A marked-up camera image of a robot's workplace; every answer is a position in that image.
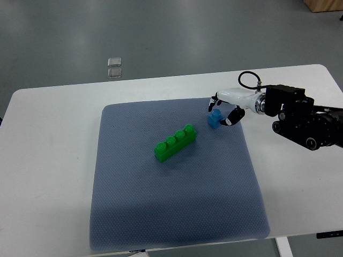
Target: blue mat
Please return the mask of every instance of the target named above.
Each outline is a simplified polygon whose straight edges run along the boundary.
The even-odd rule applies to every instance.
[[[94,251],[268,236],[241,125],[210,128],[207,106],[208,99],[186,99],[104,108],[90,219]],[[220,109],[226,117],[233,105]],[[160,163],[155,145],[188,123],[196,141]]]

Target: blue toy block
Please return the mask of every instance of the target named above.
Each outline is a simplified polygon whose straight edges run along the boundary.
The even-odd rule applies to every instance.
[[[209,124],[209,126],[211,126],[212,128],[216,129],[217,127],[219,127],[221,125],[219,123],[219,121],[221,121],[222,119],[224,119],[224,117],[221,114],[220,110],[214,109],[209,114],[207,123]]]

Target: gray floor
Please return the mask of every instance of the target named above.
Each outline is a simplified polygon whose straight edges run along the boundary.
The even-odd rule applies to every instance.
[[[323,64],[343,88],[343,12],[302,0],[0,0],[0,117],[18,89]],[[294,256],[341,256],[343,239],[289,238]],[[158,256],[278,256],[274,240],[154,252]]]

